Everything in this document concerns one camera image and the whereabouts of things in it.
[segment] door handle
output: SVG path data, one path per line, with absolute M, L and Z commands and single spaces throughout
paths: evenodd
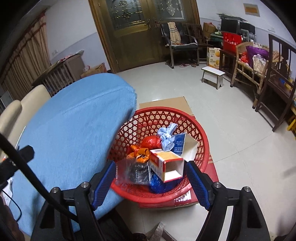
M 146 25 L 148 25 L 148 29 L 151 29 L 151 25 L 150 25 L 150 19 L 147 19 L 147 20 L 146 20 L 146 22 L 147 22 L 147 24 L 146 24 Z
M 160 24 L 160 22 L 158 22 L 156 20 L 156 18 L 153 18 L 153 22 L 154 22 L 154 28 L 157 29 L 158 28 L 158 24 Z

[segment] metal screw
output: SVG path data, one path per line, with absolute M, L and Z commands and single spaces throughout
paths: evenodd
M 214 187 L 220 188 L 222 187 L 222 184 L 220 182 L 214 182 Z
M 51 192 L 53 192 L 53 193 L 57 193 L 57 192 L 58 192 L 58 190 L 59 190 L 59 188 L 58 188 L 58 187 L 54 187 L 54 188 L 51 190 Z
M 89 183 L 88 182 L 83 182 L 83 183 L 81 183 L 80 186 L 83 187 L 83 188 L 87 188 L 89 186 Z
M 245 187 L 244 187 L 244 190 L 245 190 L 246 192 L 250 192 L 250 191 L 251 191 L 251 188 L 248 187 L 248 186 L 245 186 Z

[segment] computer monitor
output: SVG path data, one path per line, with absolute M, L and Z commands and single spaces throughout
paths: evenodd
M 233 19 L 221 20 L 221 32 L 229 32 L 237 34 L 238 21 Z

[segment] wall sign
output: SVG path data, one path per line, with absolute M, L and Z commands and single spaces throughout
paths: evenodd
M 244 10 L 245 10 L 245 13 L 248 15 L 260 17 L 258 5 L 244 3 Z

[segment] purple bag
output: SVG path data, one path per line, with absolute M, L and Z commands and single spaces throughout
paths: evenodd
M 260 54 L 266 60 L 268 60 L 269 58 L 269 52 L 265 49 L 260 49 L 253 46 L 247 46 L 246 49 L 247 49 L 248 58 L 249 58 L 249 65 L 251 66 L 251 68 L 254 68 L 254 64 L 253 64 L 254 55 Z

